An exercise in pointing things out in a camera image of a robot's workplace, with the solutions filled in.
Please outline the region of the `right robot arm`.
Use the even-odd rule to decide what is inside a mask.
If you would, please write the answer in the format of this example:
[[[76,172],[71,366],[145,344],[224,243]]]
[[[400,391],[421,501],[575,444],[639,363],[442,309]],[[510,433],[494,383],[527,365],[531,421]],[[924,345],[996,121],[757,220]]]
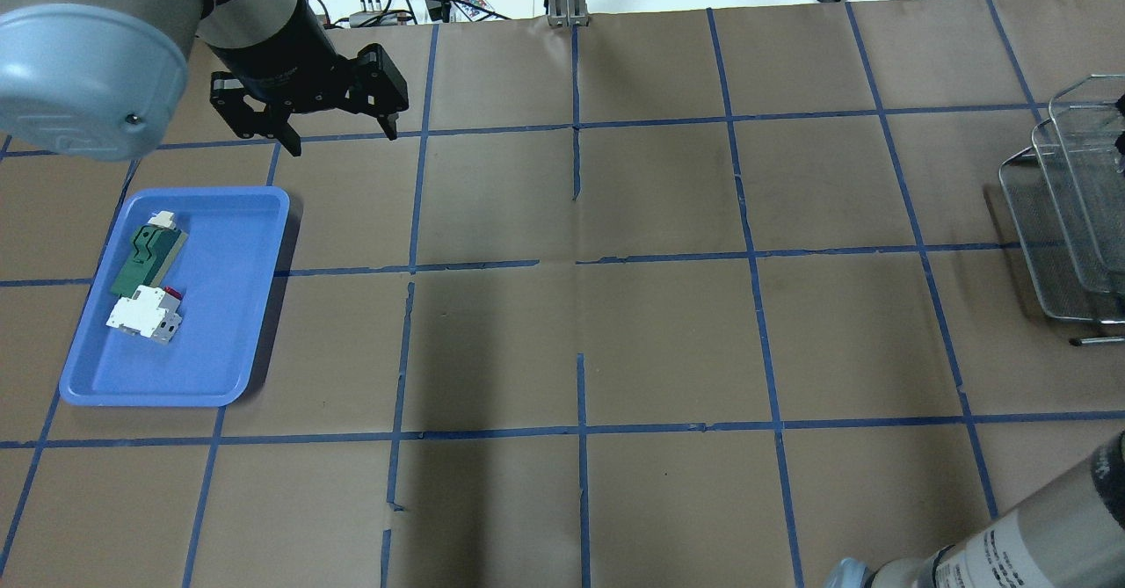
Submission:
[[[876,569],[845,557],[827,587],[1120,587],[1122,433],[984,530],[935,555]]]

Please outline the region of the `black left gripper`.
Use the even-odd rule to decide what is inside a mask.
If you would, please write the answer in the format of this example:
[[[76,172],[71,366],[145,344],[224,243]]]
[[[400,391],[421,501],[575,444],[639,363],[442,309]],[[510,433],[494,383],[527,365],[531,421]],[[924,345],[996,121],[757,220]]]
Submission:
[[[209,102],[238,136],[269,136],[294,159],[302,136],[289,117],[340,110],[374,117],[387,141],[399,136],[410,110],[410,84],[382,44],[345,58],[332,48],[300,44],[272,52],[213,47],[224,71],[210,76]]]

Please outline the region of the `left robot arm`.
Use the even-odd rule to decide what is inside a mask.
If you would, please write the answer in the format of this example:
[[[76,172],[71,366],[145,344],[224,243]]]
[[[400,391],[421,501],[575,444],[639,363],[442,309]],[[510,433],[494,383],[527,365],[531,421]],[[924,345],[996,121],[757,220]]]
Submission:
[[[238,138],[302,155],[290,117],[374,117],[386,138],[410,85],[382,45],[345,58],[307,0],[3,0],[3,132],[40,150],[100,161],[160,146],[201,40],[220,60],[209,103]]]

